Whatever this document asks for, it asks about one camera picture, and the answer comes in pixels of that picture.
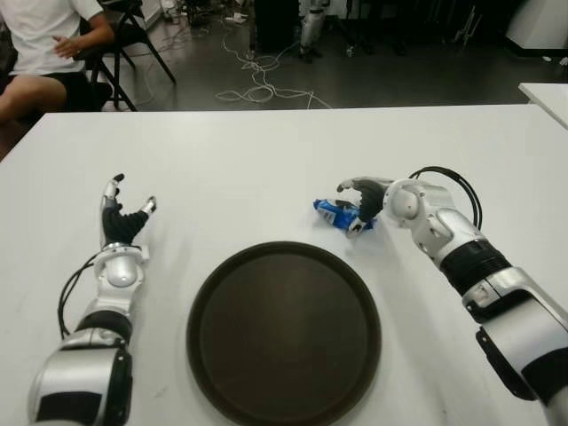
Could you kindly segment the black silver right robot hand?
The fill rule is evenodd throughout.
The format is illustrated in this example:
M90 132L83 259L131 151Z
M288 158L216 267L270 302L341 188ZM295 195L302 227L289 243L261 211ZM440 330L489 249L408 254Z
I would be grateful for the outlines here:
M341 182L336 191L355 190L360 193L359 215L349 225L346 235L358 236L382 210L387 189L393 180L380 177L353 177Z

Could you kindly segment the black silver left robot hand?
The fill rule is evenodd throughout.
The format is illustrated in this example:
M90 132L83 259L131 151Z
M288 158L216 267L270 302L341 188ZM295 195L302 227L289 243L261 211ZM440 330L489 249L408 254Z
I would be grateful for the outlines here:
M99 209L100 247L105 249L112 244L129 246L157 210L157 200L151 196L135 212L123 214L122 204L118 201L119 184L125 175L119 173L112 177L103 191Z

